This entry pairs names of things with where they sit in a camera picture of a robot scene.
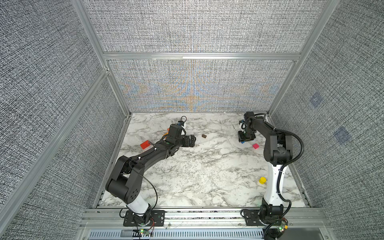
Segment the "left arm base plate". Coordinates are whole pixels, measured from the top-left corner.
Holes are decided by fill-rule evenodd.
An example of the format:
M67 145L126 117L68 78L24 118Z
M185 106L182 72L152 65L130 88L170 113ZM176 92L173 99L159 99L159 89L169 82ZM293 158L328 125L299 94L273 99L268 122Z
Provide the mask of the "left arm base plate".
M163 227L166 211L151 211L142 216L134 214L132 211L126 211L123 226L124 227Z

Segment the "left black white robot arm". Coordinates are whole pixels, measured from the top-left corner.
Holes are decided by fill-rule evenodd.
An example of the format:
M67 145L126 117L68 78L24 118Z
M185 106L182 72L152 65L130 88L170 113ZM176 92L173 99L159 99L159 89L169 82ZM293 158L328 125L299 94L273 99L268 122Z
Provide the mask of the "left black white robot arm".
M119 157L106 182L106 191L122 200L133 213L134 223L148 224L155 206L140 195L144 173L156 163L175 155L180 148L193 148L196 137L187 135L185 121L171 124L169 131L149 150L133 156Z

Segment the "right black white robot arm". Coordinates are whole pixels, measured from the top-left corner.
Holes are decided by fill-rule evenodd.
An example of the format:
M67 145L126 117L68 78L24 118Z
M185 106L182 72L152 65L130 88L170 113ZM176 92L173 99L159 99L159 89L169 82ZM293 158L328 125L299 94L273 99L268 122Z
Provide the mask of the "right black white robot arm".
M238 131L239 142L249 142L260 133L265 138L264 159L268 163L267 191L262 198L259 219L265 224L280 222L286 214L284 203L288 209L292 201L283 197L283 182L289 162L293 159L292 135L278 130L271 125L265 116L246 112L244 119L239 121L241 130Z

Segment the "yellow wood cylinder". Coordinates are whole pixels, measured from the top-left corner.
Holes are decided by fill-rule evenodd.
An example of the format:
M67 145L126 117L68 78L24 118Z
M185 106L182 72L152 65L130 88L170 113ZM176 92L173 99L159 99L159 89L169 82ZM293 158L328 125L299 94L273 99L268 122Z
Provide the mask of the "yellow wood cylinder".
M267 182L267 179L266 179L265 177L261 177L261 178L259 179L259 183L260 183L261 185L265 184L266 182Z

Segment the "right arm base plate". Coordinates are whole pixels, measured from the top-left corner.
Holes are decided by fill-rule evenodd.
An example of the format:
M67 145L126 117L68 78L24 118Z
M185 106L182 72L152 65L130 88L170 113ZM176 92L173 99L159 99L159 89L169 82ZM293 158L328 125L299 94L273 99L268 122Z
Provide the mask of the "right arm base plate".
M242 209L240 211L241 216L246 222L246 226L255 227L255 226L265 226L273 223L273 226L287 225L288 220L285 218L279 218L276 216L266 217L264 220L261 220L259 209Z

